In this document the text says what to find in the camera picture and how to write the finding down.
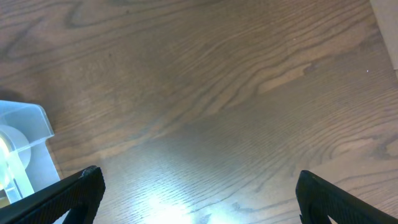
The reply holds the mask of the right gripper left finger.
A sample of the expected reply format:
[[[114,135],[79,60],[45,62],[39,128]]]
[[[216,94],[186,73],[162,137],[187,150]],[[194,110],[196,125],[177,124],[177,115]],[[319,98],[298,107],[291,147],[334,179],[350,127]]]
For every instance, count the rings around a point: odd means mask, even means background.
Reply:
[[[1,209],[1,223],[93,223],[106,186],[100,167],[89,166]]]

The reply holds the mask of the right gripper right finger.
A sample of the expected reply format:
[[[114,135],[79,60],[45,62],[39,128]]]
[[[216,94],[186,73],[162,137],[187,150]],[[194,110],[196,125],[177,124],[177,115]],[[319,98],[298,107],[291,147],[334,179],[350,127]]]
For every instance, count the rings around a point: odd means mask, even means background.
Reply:
[[[300,172],[295,194],[303,224],[397,224],[394,218],[308,170]]]

